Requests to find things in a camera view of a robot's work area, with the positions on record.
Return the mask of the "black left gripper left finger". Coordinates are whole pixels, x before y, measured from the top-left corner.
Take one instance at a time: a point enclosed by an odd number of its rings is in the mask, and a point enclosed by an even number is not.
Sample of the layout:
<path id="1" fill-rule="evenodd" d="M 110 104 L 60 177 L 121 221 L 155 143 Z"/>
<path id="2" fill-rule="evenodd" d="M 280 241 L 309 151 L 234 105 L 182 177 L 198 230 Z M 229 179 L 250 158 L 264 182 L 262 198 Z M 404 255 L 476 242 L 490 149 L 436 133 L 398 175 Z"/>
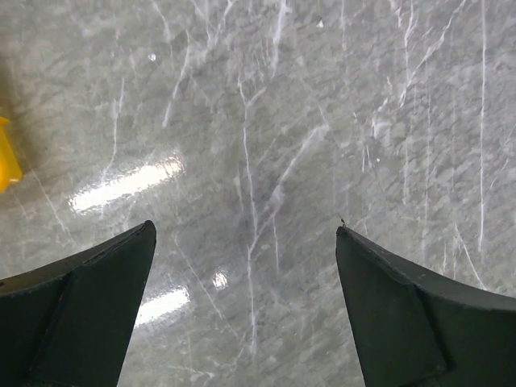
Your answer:
<path id="1" fill-rule="evenodd" d="M 156 248 L 146 221 L 1 281 L 3 386 L 115 386 Z"/>

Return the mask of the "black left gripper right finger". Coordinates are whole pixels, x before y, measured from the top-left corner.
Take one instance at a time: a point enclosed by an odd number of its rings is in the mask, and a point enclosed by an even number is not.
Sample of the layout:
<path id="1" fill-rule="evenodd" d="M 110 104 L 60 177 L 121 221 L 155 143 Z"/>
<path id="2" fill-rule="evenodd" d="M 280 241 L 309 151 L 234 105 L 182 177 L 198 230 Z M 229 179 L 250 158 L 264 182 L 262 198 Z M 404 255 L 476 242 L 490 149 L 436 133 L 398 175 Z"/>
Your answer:
<path id="1" fill-rule="evenodd" d="M 336 262 L 367 386 L 513 386 L 515 300 L 459 283 L 352 229 Z"/>

